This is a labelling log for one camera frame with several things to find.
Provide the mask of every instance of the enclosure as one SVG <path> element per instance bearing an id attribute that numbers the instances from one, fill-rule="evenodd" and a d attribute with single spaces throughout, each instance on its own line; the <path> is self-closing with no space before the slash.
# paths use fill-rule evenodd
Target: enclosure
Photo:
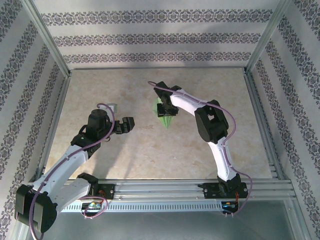
<path id="1" fill-rule="evenodd" d="M 116 103 L 134 128 L 66 183 L 91 174 L 115 184 L 113 200 L 92 221 L 76 200 L 44 239 L 320 239 L 319 3 L 1 0 L 0 238 L 32 239 L 14 217 L 18 187 L 48 172 L 98 103 Z M 234 167 L 253 178 L 242 213 L 204 198 L 214 156 L 183 109 L 164 126 L 148 81 L 231 112 Z"/>

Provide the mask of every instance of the robotic arm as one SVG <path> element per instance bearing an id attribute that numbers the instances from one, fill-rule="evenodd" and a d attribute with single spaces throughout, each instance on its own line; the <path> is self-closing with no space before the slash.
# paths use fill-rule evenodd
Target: robotic arm
<path id="1" fill-rule="evenodd" d="M 117 112 L 116 104 L 111 103 L 108 106 L 114 113 Z M 50 174 L 49 180 L 36 199 L 33 211 L 33 226 L 41 233 L 46 232 L 53 225 L 58 213 L 75 200 L 87 195 L 93 197 L 99 195 L 98 179 L 87 173 L 80 174 L 71 184 L 64 187 L 69 177 L 100 148 L 101 143 L 84 150 L 80 149 L 104 138 L 112 127 L 112 134 L 129 133 L 134 128 L 135 122 L 133 117 L 124 117 L 122 118 L 123 123 L 118 120 L 113 126 L 108 116 L 109 110 L 103 105 L 98 107 L 91 112 L 87 125 L 84 125 L 73 138 L 71 145 L 60 160 L 40 179 L 31 185 L 23 184 L 18 188 L 14 212 L 16 220 L 29 226 L 30 206 L 35 192 Z M 79 152 L 64 160 L 75 151 Z M 52 172 L 57 165 L 59 169 Z"/>
<path id="2" fill-rule="evenodd" d="M 246 184 L 241 183 L 240 175 L 231 168 L 233 161 L 227 143 L 225 144 L 225 152 L 231 166 L 223 152 L 223 142 L 228 135 L 227 130 L 229 128 L 223 111 L 202 104 L 204 101 L 188 94 L 179 86 L 169 88 L 163 81 L 156 84 L 154 91 L 162 101 L 162 103 L 157 104 L 158 117 L 175 116 L 178 114 L 178 108 L 184 109 L 195 117 L 198 132 L 201 138 L 209 144 L 214 156 L 218 173 L 218 189 L 221 195 L 225 197 L 234 196 L 237 192 L 243 193 Z M 220 106 L 216 100 L 208 103 Z"/>

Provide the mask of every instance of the cable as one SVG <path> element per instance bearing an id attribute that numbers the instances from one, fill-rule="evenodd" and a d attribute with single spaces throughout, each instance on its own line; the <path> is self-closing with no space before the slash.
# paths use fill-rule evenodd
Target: cable
<path id="1" fill-rule="evenodd" d="M 179 92 L 179 91 L 174 91 L 174 90 L 171 90 L 171 89 L 168 89 L 168 88 L 164 88 L 164 87 L 160 87 L 160 86 L 157 86 L 157 84 L 154 82 L 154 81 L 148 81 L 148 84 L 153 86 L 154 88 L 156 89 L 160 89 L 160 90 L 163 90 L 163 91 L 167 91 L 167 92 L 170 92 L 170 93 L 174 93 L 174 94 L 177 94 L 177 95 L 180 95 L 180 96 L 183 96 L 183 97 L 186 97 L 194 102 L 197 102 L 198 104 L 203 104 L 203 105 L 207 105 L 209 107 L 213 107 L 213 108 L 216 108 L 216 109 L 219 109 L 225 113 L 227 113 L 231 120 L 232 120 L 232 123 L 233 123 L 233 129 L 231 131 L 231 133 L 225 138 L 225 140 L 222 142 L 222 150 L 223 150 L 223 154 L 224 154 L 224 157 L 225 157 L 225 160 L 226 160 L 226 163 L 228 164 L 228 166 L 233 170 L 235 171 L 237 174 L 240 174 L 240 175 L 243 175 L 245 177 L 247 177 L 250 181 L 250 189 L 248 191 L 248 195 L 246 196 L 245 200 L 244 200 L 244 203 L 243 205 L 239 208 L 239 210 L 235 213 L 232 214 L 232 217 L 234 217 L 235 215 L 237 215 L 243 208 L 244 206 L 246 205 L 246 203 L 248 202 L 248 199 L 250 197 L 250 194 L 252 192 L 252 188 L 253 188 L 253 181 L 252 181 L 252 178 L 246 174 L 246 173 L 243 173 L 243 172 L 240 172 L 238 170 L 236 170 L 232 164 L 230 163 L 229 159 L 228 159 L 228 156 L 227 156 L 227 150 L 226 150 L 226 142 L 235 134 L 236 132 L 236 129 L 237 129 L 237 124 L 236 124 L 236 120 L 234 118 L 234 116 L 232 116 L 232 114 L 225 108 L 221 107 L 221 106 L 218 106 L 218 105 L 214 105 L 212 103 L 208 103 L 208 102 L 205 102 L 205 101 L 199 101 L 197 100 L 196 98 L 190 96 L 190 95 L 187 95 L 187 94 L 184 94 L 182 92 Z"/>
<path id="2" fill-rule="evenodd" d="M 46 176 L 46 178 L 45 178 L 45 179 L 43 180 L 43 182 L 40 184 L 38 190 L 37 190 L 36 193 L 34 194 L 34 197 L 33 197 L 33 199 L 32 199 L 31 205 L 30 205 L 30 211 L 29 211 L 29 212 L 30 212 L 30 213 L 29 213 L 29 226 L 30 226 L 31 235 L 32 235 L 32 237 L 33 237 L 34 240 L 42 240 L 43 237 L 44 237 L 44 234 L 42 233 L 41 236 L 40 236 L 40 238 L 38 238 L 38 237 L 36 236 L 35 227 L 34 227 L 34 210 L 35 210 L 35 204 L 36 204 L 36 200 L 37 200 L 37 197 L 38 197 L 39 194 L 40 194 L 41 189 L 47 184 L 47 182 L 48 182 L 49 178 L 52 176 L 52 174 L 53 174 L 65 161 L 67 161 L 67 160 L 68 160 L 69 158 L 71 158 L 73 155 L 75 155 L 75 154 L 77 154 L 77 153 L 79 153 L 79 152 L 81 152 L 81 151 L 83 151 L 83 150 L 86 150 L 86 149 L 88 149 L 88 148 L 91 148 L 91 147 L 93 147 L 93 146 L 95 146 L 95 145 L 103 142 L 106 138 L 108 138 L 108 137 L 111 135 L 111 133 L 112 133 L 112 131 L 113 131 L 113 129 L 114 129 L 116 118 L 115 118 L 115 114 L 114 114 L 114 112 L 112 111 L 111 107 L 109 107 L 107 104 L 104 104 L 104 103 L 98 103 L 98 104 L 96 105 L 97 108 L 98 108 L 99 106 L 105 106 L 105 107 L 106 107 L 107 109 L 109 109 L 110 112 L 111 112 L 111 115 L 112 115 L 112 125 L 111 125 L 111 128 L 110 128 L 110 131 L 109 131 L 103 138 L 101 138 L 100 140 L 98 140 L 98 141 L 96 141 L 96 142 L 94 142 L 94 143 L 92 143 L 92 144 L 90 144 L 90 145 L 88 145 L 88 146 L 84 146 L 84 147 L 82 147 L 82 148 L 80 148 L 80 149 L 78 149 L 78 150 L 70 153 L 68 156 L 66 156 L 61 162 L 59 162 L 59 163 L 48 173 L 48 175 Z"/>
<path id="3" fill-rule="evenodd" d="M 107 208 L 108 208 L 108 200 L 106 199 L 106 198 L 104 198 L 103 196 L 83 196 L 83 197 L 80 197 L 79 198 L 79 200 L 83 200 L 83 199 L 100 199 L 100 200 L 102 200 L 102 202 L 101 202 L 101 204 L 105 201 L 105 206 L 104 206 L 104 208 L 101 210 L 101 211 L 99 211 L 99 212 L 97 212 L 95 215 L 93 215 L 93 216 L 87 216 L 86 215 L 86 213 L 87 213 L 87 211 L 88 211 L 88 209 L 89 209 L 89 207 L 87 207 L 85 210 L 84 210 L 84 212 L 83 212 L 83 216 L 87 219 L 94 219 L 94 218 L 96 218 L 96 217 L 98 217 L 98 216 L 100 216 L 105 210 L 107 210 Z"/>

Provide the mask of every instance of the green object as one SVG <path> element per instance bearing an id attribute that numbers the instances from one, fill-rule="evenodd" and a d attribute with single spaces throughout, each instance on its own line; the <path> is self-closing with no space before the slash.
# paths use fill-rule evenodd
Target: green object
<path id="1" fill-rule="evenodd" d="M 159 97 L 154 101 L 152 110 L 155 113 L 155 115 L 157 116 L 157 118 L 160 120 L 160 122 L 165 126 L 165 128 L 168 129 L 169 125 L 171 124 L 172 119 L 174 117 L 173 116 L 161 116 L 161 117 L 158 117 L 157 104 L 162 104 L 162 101 L 161 101 L 161 99 Z"/>

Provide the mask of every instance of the patterned wallpaper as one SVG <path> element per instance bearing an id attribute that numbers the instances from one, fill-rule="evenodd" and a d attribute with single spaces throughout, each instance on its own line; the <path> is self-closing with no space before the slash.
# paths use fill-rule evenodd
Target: patterned wallpaper
<path id="1" fill-rule="evenodd" d="M 289 5 L 252 71 L 279 162 L 320 239 L 320 6 Z"/>
<path id="2" fill-rule="evenodd" d="M 244 67 L 279 0 L 35 0 L 70 69 Z"/>
<path id="3" fill-rule="evenodd" d="M 64 76 L 19 0 L 0 1 L 0 240 L 15 194 L 39 166 Z"/>

